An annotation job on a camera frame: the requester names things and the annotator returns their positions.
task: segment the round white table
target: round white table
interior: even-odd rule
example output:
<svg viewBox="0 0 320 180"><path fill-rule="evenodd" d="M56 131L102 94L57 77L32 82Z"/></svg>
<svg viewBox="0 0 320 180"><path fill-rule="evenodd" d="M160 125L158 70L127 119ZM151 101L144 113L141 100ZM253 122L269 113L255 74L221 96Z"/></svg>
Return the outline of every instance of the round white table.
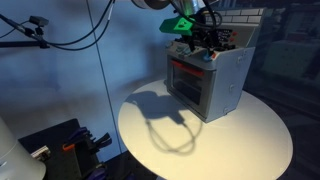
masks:
<svg viewBox="0 0 320 180"><path fill-rule="evenodd" d="M127 98L118 125L131 154L168 180L274 180L292 158L283 121L246 92L236 110L206 124L155 81Z"/></svg>

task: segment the oven handle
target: oven handle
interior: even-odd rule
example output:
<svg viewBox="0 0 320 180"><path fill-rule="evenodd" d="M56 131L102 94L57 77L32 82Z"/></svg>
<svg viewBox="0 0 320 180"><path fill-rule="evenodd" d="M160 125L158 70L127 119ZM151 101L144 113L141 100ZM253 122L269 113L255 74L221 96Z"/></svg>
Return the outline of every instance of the oven handle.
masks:
<svg viewBox="0 0 320 180"><path fill-rule="evenodd" d="M177 61L174 61L174 60L172 60L171 62L177 68L179 68L179 69L181 69L183 71L186 71L186 72L188 72L188 73L190 73L192 75L195 75L195 76L198 76L198 77L202 77L204 75L203 71L199 71L199 70L193 69L191 67L188 67L188 66L186 66L186 65L184 65L182 63L179 63Z"/></svg>

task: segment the wire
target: wire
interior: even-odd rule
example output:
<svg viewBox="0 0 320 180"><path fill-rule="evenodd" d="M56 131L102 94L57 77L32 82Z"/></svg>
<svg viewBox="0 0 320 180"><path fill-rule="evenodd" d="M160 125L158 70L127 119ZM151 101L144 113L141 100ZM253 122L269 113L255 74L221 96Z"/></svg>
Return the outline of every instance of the wire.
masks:
<svg viewBox="0 0 320 180"><path fill-rule="evenodd" d="M170 4L174 7L174 9L179 13L180 16L182 16L184 19L186 19L187 21L191 22L192 24L196 24L196 25L198 25L198 26L200 26L200 27L211 28L211 29L212 29L212 28L214 29L214 28L217 27L216 24L213 24L213 25L211 26L211 25L199 23L199 22L197 22L197 21L194 21L194 20L190 19L189 17L187 17L187 16L180 10L180 8L173 2L173 0L169 0L169 2L170 2ZM211 17L211 18L212 18L212 21L213 21L213 22L216 21L215 18L214 18L214 16Z"/></svg>
<svg viewBox="0 0 320 180"><path fill-rule="evenodd" d="M49 45L55 47L55 48L62 49L62 50L67 50L67 51L80 51L80 50L84 50L84 49L87 49L87 48L95 45L102 38L102 36L104 35L104 33L106 32L106 30L107 30L107 28L109 26L110 19L111 19L111 14L112 14L112 9L113 9L113 6L115 4L115 0L110 0L109 3L110 2L112 2L112 6L111 6L110 11L109 11L107 24L105 25L105 27L104 27L103 31L101 32L100 36L93 43L91 43L91 44L89 44L87 46L81 47L81 48L64 48L64 47L60 47L60 46L58 46L56 44L53 44L53 43L50 43L50 42L47 42L47 41L45 41L45 42L48 43Z"/></svg>
<svg viewBox="0 0 320 180"><path fill-rule="evenodd" d="M96 26L95 26L90 32L88 32L85 36L83 36L82 38L79 38L79 39L77 39L77 40L75 40L75 41L71 41L71 42L68 42L68 43L54 43L54 42L49 42L49 41L46 41L46 42L47 42L48 44L56 47L56 46L67 46L67 45L75 44L75 43L77 43L77 42L80 42L80 41L84 40L85 38L87 38L88 36L90 36L93 32L95 32L95 30L100 26L100 24L101 24L102 20L104 19L104 17L105 17L105 15L106 15L106 13L107 13L107 11L108 11L108 9L109 9L112 1L115 1L115 0L109 0L109 3L108 3L108 5L107 5L107 7L105 8L105 10L103 11L103 13L102 13L102 15L101 15L98 23L96 24Z"/></svg>
<svg viewBox="0 0 320 180"><path fill-rule="evenodd" d="M25 23L27 23L27 22L29 22L29 21L24 21L24 22L20 23L20 25L25 24ZM14 30L16 30L16 29L13 28L12 30L10 30L10 31L7 32L6 34L0 36L0 39L8 36L8 35L11 34Z"/></svg>

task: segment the oven window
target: oven window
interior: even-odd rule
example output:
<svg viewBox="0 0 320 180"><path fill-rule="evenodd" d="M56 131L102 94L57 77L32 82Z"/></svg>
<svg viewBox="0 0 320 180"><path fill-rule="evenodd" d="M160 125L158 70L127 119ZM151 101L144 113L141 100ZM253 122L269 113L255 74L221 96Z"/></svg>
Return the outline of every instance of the oven window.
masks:
<svg viewBox="0 0 320 180"><path fill-rule="evenodd" d="M200 103L201 81L200 77L173 67L173 87L197 105Z"/></svg>

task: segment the oven door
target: oven door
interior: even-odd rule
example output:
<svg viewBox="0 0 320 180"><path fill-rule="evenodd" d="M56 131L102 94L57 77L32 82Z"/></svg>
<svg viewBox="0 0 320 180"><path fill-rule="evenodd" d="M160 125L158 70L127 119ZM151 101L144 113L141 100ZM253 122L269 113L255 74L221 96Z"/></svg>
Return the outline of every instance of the oven door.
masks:
<svg viewBox="0 0 320 180"><path fill-rule="evenodd" d="M168 92L202 120L208 116L214 77L215 71L168 58Z"/></svg>

